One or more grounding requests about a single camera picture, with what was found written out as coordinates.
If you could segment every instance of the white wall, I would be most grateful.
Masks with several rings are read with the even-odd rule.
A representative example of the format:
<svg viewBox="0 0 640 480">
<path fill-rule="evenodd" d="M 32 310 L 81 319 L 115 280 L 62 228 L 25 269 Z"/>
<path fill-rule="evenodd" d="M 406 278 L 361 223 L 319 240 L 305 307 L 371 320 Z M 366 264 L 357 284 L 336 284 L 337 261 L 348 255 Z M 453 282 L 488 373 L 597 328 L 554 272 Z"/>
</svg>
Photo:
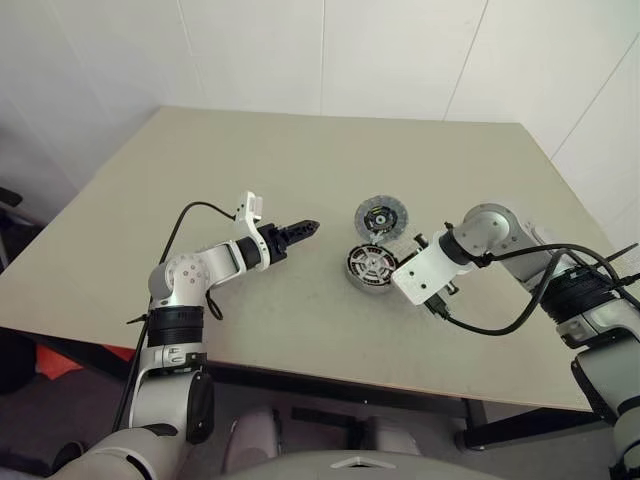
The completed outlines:
<svg viewBox="0 0 640 480">
<path fill-rule="evenodd" d="M 5 0 L 0 184 L 51 218 L 160 104 L 518 121 L 622 245 L 640 233 L 639 4 Z"/>
</svg>

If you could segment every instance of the wire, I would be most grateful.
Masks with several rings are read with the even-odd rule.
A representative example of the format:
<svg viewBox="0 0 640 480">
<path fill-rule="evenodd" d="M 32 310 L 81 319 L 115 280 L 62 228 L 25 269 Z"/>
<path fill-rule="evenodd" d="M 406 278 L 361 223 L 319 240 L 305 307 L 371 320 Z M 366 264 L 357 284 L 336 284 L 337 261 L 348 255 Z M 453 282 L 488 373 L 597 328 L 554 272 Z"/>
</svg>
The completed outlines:
<svg viewBox="0 0 640 480">
<path fill-rule="evenodd" d="M 536 287 L 535 293 L 531 297 L 531 300 L 529 301 L 527 306 L 524 308 L 522 313 L 518 316 L 518 318 L 516 318 L 516 320 L 511 325 L 508 325 L 504 328 L 500 328 L 497 330 L 488 330 L 485 328 L 479 328 L 473 325 L 469 325 L 467 323 L 463 323 L 460 320 L 456 320 L 449 314 L 445 314 L 444 319 L 447 320 L 448 322 L 453 323 L 457 327 L 464 328 L 465 330 L 469 330 L 470 332 L 478 333 L 480 335 L 489 335 L 492 337 L 499 337 L 502 335 L 508 335 L 509 333 L 515 332 L 518 328 L 520 328 L 524 324 L 524 322 L 528 320 L 528 318 L 531 316 L 533 311 L 540 304 L 540 301 L 542 300 L 542 296 L 544 295 L 544 292 L 547 290 L 547 287 L 551 282 L 551 277 L 556 267 L 558 266 L 560 259 L 564 255 L 568 255 L 568 253 L 569 253 L 569 250 L 563 248 L 556 251 L 551 256 L 551 260 L 547 264 L 547 268 L 545 269 L 544 274 L 540 279 L 540 283 Z"/>
<path fill-rule="evenodd" d="M 589 255 L 594 260 L 597 260 L 600 265 L 602 265 L 602 267 L 607 271 L 607 273 L 609 274 L 609 276 L 611 277 L 614 283 L 617 283 L 620 280 L 620 277 L 618 276 L 618 273 L 616 272 L 615 268 L 613 268 L 611 263 L 609 263 L 609 261 L 605 257 L 591 250 L 590 248 L 583 247 L 582 245 L 576 245 L 574 243 L 549 243 L 547 245 L 538 245 L 535 247 L 516 250 L 514 252 L 503 253 L 502 255 L 493 255 L 491 253 L 487 253 L 486 255 L 483 256 L 483 258 L 488 260 L 489 262 L 495 261 L 495 260 L 501 261 L 501 260 L 508 260 L 514 257 L 519 257 L 522 255 L 527 255 L 529 253 L 545 252 L 548 250 L 559 250 L 559 249 L 573 250 L 575 252 L 581 252 L 586 255 Z"/>
<path fill-rule="evenodd" d="M 207 306 L 209 307 L 211 315 L 213 315 L 217 320 L 222 320 L 224 318 L 222 310 L 220 310 L 218 304 L 213 301 L 213 298 L 211 298 L 211 289 L 207 290 L 207 293 L 204 294 L 204 298 L 207 299 Z"/>
<path fill-rule="evenodd" d="M 208 202 L 191 202 L 189 203 L 187 206 L 185 206 L 182 209 L 182 212 L 180 212 L 180 215 L 178 215 L 178 219 L 176 220 L 176 223 L 173 226 L 173 229 L 171 230 L 171 234 L 169 235 L 169 238 L 167 240 L 167 243 L 164 247 L 164 250 L 162 251 L 162 255 L 160 255 L 160 261 L 158 262 L 158 265 L 160 265 L 161 263 L 164 263 L 164 261 L 167 259 L 167 256 L 169 255 L 169 251 L 171 250 L 171 246 L 173 245 L 173 241 L 176 238 L 176 235 L 178 234 L 178 230 L 180 230 L 180 226 L 182 225 L 182 221 L 184 220 L 184 217 L 187 215 L 187 213 L 189 212 L 189 210 L 191 210 L 193 207 L 196 206 L 204 206 L 204 207 L 209 207 L 213 210 L 215 210 L 216 212 L 220 213 L 221 215 L 224 215 L 225 217 L 227 217 L 229 220 L 235 220 L 236 217 L 234 215 L 231 215 L 227 212 L 225 212 L 224 210 L 222 210 L 220 207 L 215 206 L 212 203 L 208 203 Z M 216 317 L 218 320 L 222 320 L 222 312 L 220 311 L 220 308 L 218 307 L 218 305 L 211 299 L 210 295 L 209 295 L 209 291 L 207 291 L 206 294 L 207 297 L 207 305 L 209 306 L 209 309 L 211 310 L 211 314 Z M 116 415 L 115 418 L 113 420 L 113 425 L 111 427 L 111 432 L 117 432 L 120 429 L 120 424 L 122 423 L 122 416 L 124 415 L 124 409 L 126 407 L 127 404 L 127 400 L 129 399 L 129 393 L 131 391 L 131 388 L 133 387 L 133 384 L 135 382 L 135 374 L 138 370 L 138 364 L 140 363 L 140 352 L 142 351 L 142 346 L 144 344 L 144 338 L 147 334 L 147 328 L 148 328 L 148 316 L 145 315 L 141 315 L 140 317 L 136 318 L 135 320 L 131 320 L 127 323 L 134 323 L 137 321 L 144 321 L 143 325 L 142 325 L 142 329 L 140 330 L 140 335 L 138 336 L 138 343 L 136 345 L 136 350 L 133 354 L 133 357 L 131 358 L 131 362 L 130 362 L 130 367 L 129 367 L 129 374 L 127 375 L 127 382 L 125 383 L 124 389 L 122 390 L 122 395 L 120 396 L 120 401 L 118 403 L 118 408 L 116 409 Z"/>
<path fill-rule="evenodd" d="M 613 262 L 615 259 L 621 257 L 622 255 L 624 255 L 625 253 L 630 252 L 631 250 L 633 250 L 634 248 L 636 248 L 638 246 L 638 243 L 632 243 L 631 245 L 629 245 L 628 247 L 623 248 L 622 250 L 614 253 L 613 255 L 609 255 L 607 257 L 607 260 L 609 260 L 610 262 Z"/>
</svg>

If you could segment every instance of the robotic arm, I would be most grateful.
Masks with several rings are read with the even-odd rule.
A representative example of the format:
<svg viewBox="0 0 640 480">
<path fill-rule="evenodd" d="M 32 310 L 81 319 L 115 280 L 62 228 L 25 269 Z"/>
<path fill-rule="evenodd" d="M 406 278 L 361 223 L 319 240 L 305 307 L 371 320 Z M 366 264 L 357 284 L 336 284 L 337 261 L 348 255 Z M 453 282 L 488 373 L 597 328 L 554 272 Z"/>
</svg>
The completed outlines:
<svg viewBox="0 0 640 480">
<path fill-rule="evenodd" d="M 209 290 L 284 260 L 287 247 L 319 227 L 311 220 L 285 228 L 272 223 L 256 227 L 261 218 L 262 198 L 245 192 L 235 216 L 239 240 L 176 255 L 153 270 L 147 345 L 140 353 L 129 428 L 103 439 L 56 478 L 172 479 L 189 446 L 208 438 L 214 397 L 202 343 L 205 303 L 221 318 Z"/>
<path fill-rule="evenodd" d="M 540 298 L 567 346 L 587 347 L 571 369 L 594 412 L 614 425 L 618 464 L 612 475 L 640 477 L 640 311 L 615 272 L 613 278 L 599 273 L 563 245 L 556 253 L 550 250 L 553 246 L 543 247 L 532 224 L 520 223 L 513 212 L 496 204 L 473 208 L 460 225 L 447 225 L 431 244 L 422 243 L 424 248 L 392 275 L 393 284 L 413 304 L 425 303 L 434 311 L 437 292 L 455 276 L 499 260 Z M 561 250 L 568 260 L 561 258 Z M 443 302 L 435 305 L 439 308 L 434 313 L 453 321 Z"/>
</svg>

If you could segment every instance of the table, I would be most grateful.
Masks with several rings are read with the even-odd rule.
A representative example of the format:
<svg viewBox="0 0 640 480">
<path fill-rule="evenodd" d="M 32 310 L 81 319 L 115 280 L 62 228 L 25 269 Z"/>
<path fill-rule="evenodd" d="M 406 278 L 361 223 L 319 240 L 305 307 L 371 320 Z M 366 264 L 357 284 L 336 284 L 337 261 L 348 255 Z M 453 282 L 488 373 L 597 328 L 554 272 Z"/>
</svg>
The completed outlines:
<svg viewBox="0 0 640 480">
<path fill-rule="evenodd" d="M 176 216 L 193 200 L 232 209 L 264 197 L 264 221 L 321 223 L 289 258 L 215 291 L 209 358 L 401 391 L 573 410 L 588 405 L 569 369 L 574 353 L 537 311 L 518 332 L 460 330 L 392 291 L 373 297 L 345 278 L 363 243 L 358 205 L 399 198 L 410 226 L 392 248 L 461 221 L 485 200 L 506 202 L 554 232 L 608 254 L 594 220 L 519 124 L 449 123 L 205 111 L 164 107 L 0 276 L 0 326 L 133 347 L 146 281 Z M 208 209 L 184 222 L 174 252 L 235 238 Z M 510 323 L 528 294 L 499 265 L 460 277 L 455 316 Z"/>
</svg>

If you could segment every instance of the round metal part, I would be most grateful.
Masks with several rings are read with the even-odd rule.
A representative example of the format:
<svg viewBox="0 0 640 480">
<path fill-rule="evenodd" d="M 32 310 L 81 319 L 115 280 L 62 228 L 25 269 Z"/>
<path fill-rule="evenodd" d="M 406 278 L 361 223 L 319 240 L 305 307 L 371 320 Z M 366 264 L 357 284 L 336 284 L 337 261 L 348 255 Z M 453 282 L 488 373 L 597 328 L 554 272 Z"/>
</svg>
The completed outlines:
<svg viewBox="0 0 640 480">
<path fill-rule="evenodd" d="M 398 267 L 393 254 L 378 245 L 360 245 L 347 255 L 347 277 L 367 293 L 383 293 L 391 288 L 391 274 Z"/>
<path fill-rule="evenodd" d="M 354 222 L 362 238 L 378 244 L 402 235 L 409 222 L 409 215 L 400 200 L 378 195 L 360 204 Z"/>
</svg>

